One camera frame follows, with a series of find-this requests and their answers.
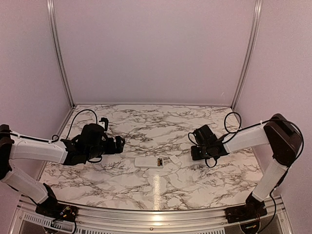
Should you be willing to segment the white remote control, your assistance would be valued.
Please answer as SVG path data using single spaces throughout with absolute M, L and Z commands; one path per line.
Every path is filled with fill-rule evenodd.
M 163 168 L 157 166 L 156 157 L 136 157 L 134 165 L 137 168 Z

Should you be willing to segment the white battery cover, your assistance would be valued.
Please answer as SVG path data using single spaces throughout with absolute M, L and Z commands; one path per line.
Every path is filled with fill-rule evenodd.
M 170 156 L 170 160 L 175 164 L 179 163 L 179 159 L 176 156 Z

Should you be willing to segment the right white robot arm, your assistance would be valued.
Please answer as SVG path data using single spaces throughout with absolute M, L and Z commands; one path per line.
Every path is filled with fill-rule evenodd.
M 290 167 L 302 154 L 304 137 L 297 125 L 281 114 L 237 130 L 227 130 L 226 134 L 217 137 L 208 125 L 189 133 L 194 136 L 191 147 L 193 161 L 213 159 L 218 161 L 222 156 L 236 153 L 243 149 L 268 146 L 272 159 L 262 178 L 242 206 L 242 215 L 252 218 L 260 211 L 263 202 L 283 181 Z

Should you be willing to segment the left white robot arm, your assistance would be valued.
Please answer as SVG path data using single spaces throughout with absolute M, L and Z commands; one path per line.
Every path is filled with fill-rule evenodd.
M 10 162 L 14 159 L 33 159 L 75 166 L 95 158 L 101 159 L 102 155 L 120 154 L 124 144 L 122 137 L 108 137 L 102 126 L 93 123 L 85 125 L 82 132 L 71 140 L 22 136 L 3 124 L 0 127 L 0 180 L 30 197 L 51 217 L 57 217 L 62 209 L 52 189 Z

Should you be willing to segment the black gold battery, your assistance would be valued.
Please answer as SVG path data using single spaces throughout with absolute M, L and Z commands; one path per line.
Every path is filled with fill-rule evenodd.
M 163 166 L 163 159 L 161 159 L 161 158 L 157 159 L 157 166 L 158 167 L 162 167 Z

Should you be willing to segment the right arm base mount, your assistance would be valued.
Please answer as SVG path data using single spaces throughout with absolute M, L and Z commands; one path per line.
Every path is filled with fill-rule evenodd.
M 228 223 L 246 221 L 260 218 L 267 215 L 268 212 L 264 201 L 259 201 L 250 194 L 244 205 L 229 207 L 225 209 L 225 216 Z

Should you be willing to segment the front aluminium rail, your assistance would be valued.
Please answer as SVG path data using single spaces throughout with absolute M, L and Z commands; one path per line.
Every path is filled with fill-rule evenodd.
M 56 221 L 35 212 L 22 196 L 9 229 L 11 234 L 240 234 L 250 221 L 229 223 L 226 208 L 180 211 L 135 211 L 77 205 L 76 222 Z

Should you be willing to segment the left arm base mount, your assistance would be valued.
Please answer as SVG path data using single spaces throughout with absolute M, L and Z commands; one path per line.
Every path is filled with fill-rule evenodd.
M 51 187 L 43 183 L 47 190 L 48 197 L 38 203 L 35 212 L 40 215 L 48 216 L 56 220 L 74 222 L 76 220 L 78 208 L 72 205 L 65 205 L 58 202 L 56 195 Z

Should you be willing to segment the right aluminium frame post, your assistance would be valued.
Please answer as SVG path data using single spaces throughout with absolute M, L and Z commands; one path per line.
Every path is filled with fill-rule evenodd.
M 241 72 L 239 75 L 238 83 L 236 86 L 236 90 L 234 93 L 234 97 L 231 103 L 231 108 L 235 110 L 238 106 L 239 99 L 241 97 L 242 91 L 244 84 L 247 79 L 247 74 L 248 74 L 248 69 L 251 63 L 253 51 L 255 48 L 258 32 L 259 32 L 259 25 L 260 25 L 260 19 L 261 19 L 261 12 L 262 12 L 262 5 L 263 1 L 262 0 L 256 0 L 254 4 L 254 10 L 253 10 L 253 19 L 252 19 L 252 24 L 251 24 L 251 30 L 250 30 L 250 35 L 248 39 L 248 44 L 247 44 L 247 50 L 246 54 L 243 60 L 243 65 L 241 68 Z

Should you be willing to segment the aluminium frame post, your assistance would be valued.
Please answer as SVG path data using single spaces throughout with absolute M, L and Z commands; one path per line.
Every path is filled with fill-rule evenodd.
M 64 65 L 62 51 L 61 51 L 61 46 L 60 46 L 60 41 L 59 41 L 55 4 L 53 0 L 47 0 L 46 4 L 47 4 L 49 24 L 50 24 L 51 33 L 52 33 L 52 41 L 53 41 L 54 50 L 56 53 L 56 59 L 57 59 L 58 69 L 60 72 L 61 81 L 64 87 L 64 91 L 65 91 L 68 104 L 71 108 L 74 108 L 75 103 L 74 103 L 74 99 L 73 99 L 72 92 L 70 89 L 69 81 L 67 78 L 66 69 Z
M 262 12 L 262 5 L 263 1 L 262 0 L 256 0 L 254 4 L 254 10 L 253 10 L 253 19 L 252 19 L 252 24 L 251 24 L 251 30 L 250 30 L 250 35 L 248 39 L 248 44 L 247 44 L 247 50 L 246 54 L 243 60 L 243 65 L 241 68 L 241 72 L 239 75 L 238 83 L 236 86 L 236 90 L 234 93 L 234 97 L 231 103 L 231 108 L 235 110 L 238 106 L 239 99 L 241 97 L 242 91 L 244 84 L 247 79 L 247 74 L 248 74 L 248 69 L 251 63 L 253 51 L 255 48 L 258 32 L 259 32 L 259 25 L 260 25 L 260 19 L 261 19 L 261 12 Z

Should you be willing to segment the left aluminium frame post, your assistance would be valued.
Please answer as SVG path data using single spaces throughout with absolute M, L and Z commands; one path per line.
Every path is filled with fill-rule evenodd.
M 53 0 L 47 0 L 46 4 L 47 4 L 49 24 L 50 24 L 51 33 L 52 33 L 52 41 L 53 41 L 54 50 L 56 53 L 56 59 L 57 59 L 58 69 L 60 72 L 61 81 L 64 87 L 64 91 L 65 91 L 68 104 L 71 108 L 74 108 L 75 103 L 74 103 L 74 99 L 73 99 L 72 92 L 70 89 L 69 81 L 67 78 L 66 69 L 64 65 L 62 51 L 61 51 L 61 46 L 60 46 L 60 41 L 59 41 L 55 4 Z

